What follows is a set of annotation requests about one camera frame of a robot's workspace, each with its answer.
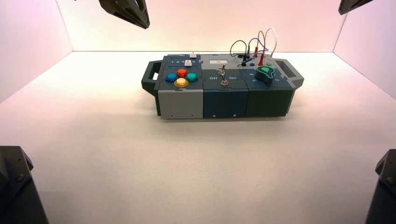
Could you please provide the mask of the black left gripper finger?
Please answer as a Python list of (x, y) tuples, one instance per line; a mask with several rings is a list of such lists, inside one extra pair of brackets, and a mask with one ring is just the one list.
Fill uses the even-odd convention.
[(135, 26), (143, 29), (150, 26), (145, 0), (99, 0), (99, 3), (107, 13)]

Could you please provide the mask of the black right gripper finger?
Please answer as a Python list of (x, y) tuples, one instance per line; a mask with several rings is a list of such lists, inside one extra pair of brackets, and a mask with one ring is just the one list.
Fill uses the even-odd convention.
[(359, 8), (372, 0), (341, 0), (338, 8), (338, 13), (344, 15), (356, 8)]

